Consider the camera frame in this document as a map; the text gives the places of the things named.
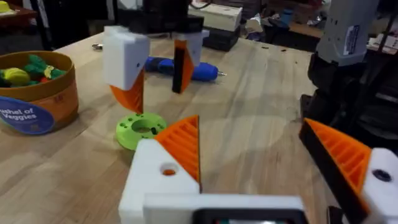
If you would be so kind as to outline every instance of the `wooden workbench surface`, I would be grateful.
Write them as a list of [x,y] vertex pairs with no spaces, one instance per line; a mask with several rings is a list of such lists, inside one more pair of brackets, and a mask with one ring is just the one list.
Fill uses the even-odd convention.
[[[0,223],[119,223],[117,207],[131,155],[115,141],[129,114],[102,78],[96,35],[58,52],[76,66],[80,116],[45,136],[0,125]],[[200,115],[203,191],[300,195],[310,223],[326,223],[330,193],[299,140],[299,98],[311,94],[310,53],[240,39],[226,53],[203,49],[202,61],[227,73],[215,83],[192,82],[182,95],[172,79],[147,74],[144,110],[169,124]],[[151,55],[172,57],[169,40]]]

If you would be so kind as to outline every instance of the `green 3d-printed part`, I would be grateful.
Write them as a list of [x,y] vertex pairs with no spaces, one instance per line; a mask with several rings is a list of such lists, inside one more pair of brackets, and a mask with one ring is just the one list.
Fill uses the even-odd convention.
[[157,114],[130,114],[116,126],[116,139],[126,149],[136,150],[138,141],[152,139],[166,128],[166,121]]

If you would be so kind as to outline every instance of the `orange finger pad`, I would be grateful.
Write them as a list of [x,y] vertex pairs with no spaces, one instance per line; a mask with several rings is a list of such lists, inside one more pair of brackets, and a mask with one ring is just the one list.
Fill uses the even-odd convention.
[[191,116],[169,126],[155,139],[200,183],[199,116]]
[[193,66],[191,56],[189,56],[189,51],[187,48],[187,41],[186,40],[175,40],[174,46],[176,48],[184,49],[184,61],[183,61],[183,68],[182,68],[182,81],[181,81],[181,91],[183,93],[184,90],[188,87],[189,83],[191,82],[191,78],[193,75]]
[[141,70],[130,90],[121,90],[110,86],[117,101],[125,108],[138,114],[144,110],[144,69]]
[[371,149],[359,141],[317,121],[305,118],[351,188],[361,195]]

